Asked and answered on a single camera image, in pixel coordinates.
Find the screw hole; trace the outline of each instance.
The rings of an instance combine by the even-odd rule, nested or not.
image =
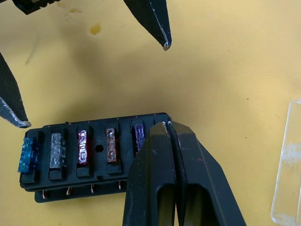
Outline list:
[[[103,146],[102,146],[102,145],[97,145],[97,146],[95,147],[95,151],[96,151],[97,153],[102,152],[102,151],[103,151]]]

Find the red fuse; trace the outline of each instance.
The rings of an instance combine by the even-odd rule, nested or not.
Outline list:
[[[79,165],[89,164],[89,137],[86,130],[81,130],[79,136]]]
[[[107,150],[108,163],[118,163],[115,129],[107,129],[107,143],[108,143],[108,150]]]

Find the clear plastic lid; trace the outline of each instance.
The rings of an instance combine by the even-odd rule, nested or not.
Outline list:
[[[301,99],[289,104],[271,217],[301,226]]]

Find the yellow surface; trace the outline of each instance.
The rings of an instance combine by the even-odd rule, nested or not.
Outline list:
[[[269,226],[288,103],[301,97],[300,7],[169,0],[164,52],[122,0],[62,0],[29,16],[9,1],[0,51],[32,128],[166,112],[221,164],[246,223]],[[0,225],[121,225],[125,194],[35,203],[18,183],[25,130],[0,128]]]

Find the purple fuse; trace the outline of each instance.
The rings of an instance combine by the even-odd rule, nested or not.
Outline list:
[[[142,145],[144,143],[144,140],[145,140],[143,125],[141,125],[141,124],[135,125],[135,134],[136,134],[137,149],[138,149],[138,152],[140,152]]]

